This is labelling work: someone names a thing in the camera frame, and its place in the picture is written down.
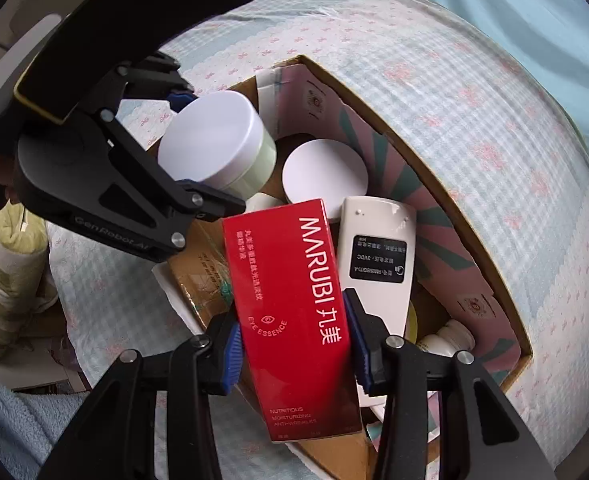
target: metal screw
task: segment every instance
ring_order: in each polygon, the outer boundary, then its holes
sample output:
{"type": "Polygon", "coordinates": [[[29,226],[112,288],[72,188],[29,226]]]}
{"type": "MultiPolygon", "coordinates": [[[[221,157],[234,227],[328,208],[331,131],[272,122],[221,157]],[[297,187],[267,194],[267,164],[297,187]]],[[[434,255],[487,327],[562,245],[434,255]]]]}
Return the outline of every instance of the metal screw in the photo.
{"type": "Polygon", "coordinates": [[[192,203],[197,207],[201,207],[204,205],[204,198],[199,193],[192,194],[192,203]]]}
{"type": "Polygon", "coordinates": [[[186,246],[186,237],[181,233],[173,233],[170,241],[179,249],[183,249],[186,246]]]}
{"type": "Polygon", "coordinates": [[[136,350],[124,350],[119,356],[122,363],[134,363],[136,361],[136,350]]]}
{"type": "Polygon", "coordinates": [[[101,110],[99,117],[101,117],[101,120],[105,123],[111,123],[114,120],[114,114],[112,113],[112,110],[108,110],[107,108],[101,110]]]}
{"type": "Polygon", "coordinates": [[[205,348],[210,344],[210,337],[206,334],[198,334],[190,338],[190,344],[194,348],[205,348]]]}
{"type": "Polygon", "coordinates": [[[403,346],[403,338],[400,335],[389,335],[385,338],[385,343],[390,348],[401,348],[403,346]]]}
{"type": "Polygon", "coordinates": [[[475,358],[473,357],[473,355],[470,352],[459,352],[459,354],[457,354],[457,360],[460,363],[463,363],[465,365],[471,365],[473,364],[473,361],[475,360],[475,358]]]}

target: black label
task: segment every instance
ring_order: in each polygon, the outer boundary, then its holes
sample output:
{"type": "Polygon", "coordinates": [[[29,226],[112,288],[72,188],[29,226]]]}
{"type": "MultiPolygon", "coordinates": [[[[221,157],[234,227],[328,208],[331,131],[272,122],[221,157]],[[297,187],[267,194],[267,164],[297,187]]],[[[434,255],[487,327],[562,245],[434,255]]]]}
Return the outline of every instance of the black label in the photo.
{"type": "Polygon", "coordinates": [[[352,240],[350,278],[370,282],[403,282],[407,248],[408,244],[401,240],[355,236],[352,240]]]}

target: yellow object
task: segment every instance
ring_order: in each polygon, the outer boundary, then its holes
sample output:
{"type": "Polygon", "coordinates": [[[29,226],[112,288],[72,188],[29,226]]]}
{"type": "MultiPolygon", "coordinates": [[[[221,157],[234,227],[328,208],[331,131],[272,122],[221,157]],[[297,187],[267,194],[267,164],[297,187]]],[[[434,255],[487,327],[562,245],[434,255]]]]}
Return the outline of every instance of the yellow object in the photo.
{"type": "Polygon", "coordinates": [[[417,313],[414,310],[414,305],[408,306],[408,317],[406,317],[406,332],[403,335],[411,343],[417,342],[417,313]]]}
{"type": "Polygon", "coordinates": [[[36,292],[47,263],[47,249],[43,219],[21,204],[8,203],[0,210],[0,358],[43,303],[36,292]]]}

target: red box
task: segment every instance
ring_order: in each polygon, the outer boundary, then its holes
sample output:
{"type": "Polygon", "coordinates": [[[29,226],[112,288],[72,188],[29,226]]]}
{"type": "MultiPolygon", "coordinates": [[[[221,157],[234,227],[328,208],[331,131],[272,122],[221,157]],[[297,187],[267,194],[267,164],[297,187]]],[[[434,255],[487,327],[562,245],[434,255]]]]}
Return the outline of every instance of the red box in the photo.
{"type": "Polygon", "coordinates": [[[271,439],[360,431],[350,333],[322,201],[226,218],[223,235],[271,439]]]}

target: white jar lid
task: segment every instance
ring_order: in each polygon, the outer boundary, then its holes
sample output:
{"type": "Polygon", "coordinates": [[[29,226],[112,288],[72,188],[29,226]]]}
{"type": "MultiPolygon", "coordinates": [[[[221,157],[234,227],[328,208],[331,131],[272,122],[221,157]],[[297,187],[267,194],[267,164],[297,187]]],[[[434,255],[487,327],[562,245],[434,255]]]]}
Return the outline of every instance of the white jar lid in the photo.
{"type": "Polygon", "coordinates": [[[475,336],[456,319],[450,319],[445,326],[437,332],[457,350],[473,350],[475,348],[475,336]]]}
{"type": "Polygon", "coordinates": [[[231,90],[191,102],[159,143],[159,165],[174,180],[225,189],[255,162],[264,126],[248,98],[231,90]]]}
{"type": "Polygon", "coordinates": [[[338,140],[315,139],[302,144],[286,159],[282,175],[291,203],[323,199],[329,221],[341,218],[347,196],[365,195],[366,165],[359,154],[338,140]]]}

